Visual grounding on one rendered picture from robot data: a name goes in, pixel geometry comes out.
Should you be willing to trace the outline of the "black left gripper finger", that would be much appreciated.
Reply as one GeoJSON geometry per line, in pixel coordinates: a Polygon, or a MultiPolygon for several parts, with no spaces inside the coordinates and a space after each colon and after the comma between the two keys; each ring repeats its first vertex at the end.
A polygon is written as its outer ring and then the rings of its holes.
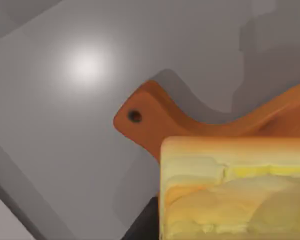
{"type": "Polygon", "coordinates": [[[152,197],[120,240],[159,240],[158,197],[152,197]]]}

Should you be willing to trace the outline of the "yellow bread slice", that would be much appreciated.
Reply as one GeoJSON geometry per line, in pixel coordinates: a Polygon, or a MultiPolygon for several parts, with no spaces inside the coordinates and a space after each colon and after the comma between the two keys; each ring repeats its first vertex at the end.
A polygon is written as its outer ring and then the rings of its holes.
{"type": "Polygon", "coordinates": [[[159,240],[300,240],[300,137],[169,137],[159,240]]]}

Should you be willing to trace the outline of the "brown wooden cutting board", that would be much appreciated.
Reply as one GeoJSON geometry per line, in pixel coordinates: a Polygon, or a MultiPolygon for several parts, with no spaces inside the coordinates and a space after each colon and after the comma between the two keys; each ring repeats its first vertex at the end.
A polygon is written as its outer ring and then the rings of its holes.
{"type": "Polygon", "coordinates": [[[120,107],[113,125],[156,160],[163,140],[171,136],[300,138],[300,84],[243,117],[209,124],[186,115],[156,81],[149,80],[120,107]]]}

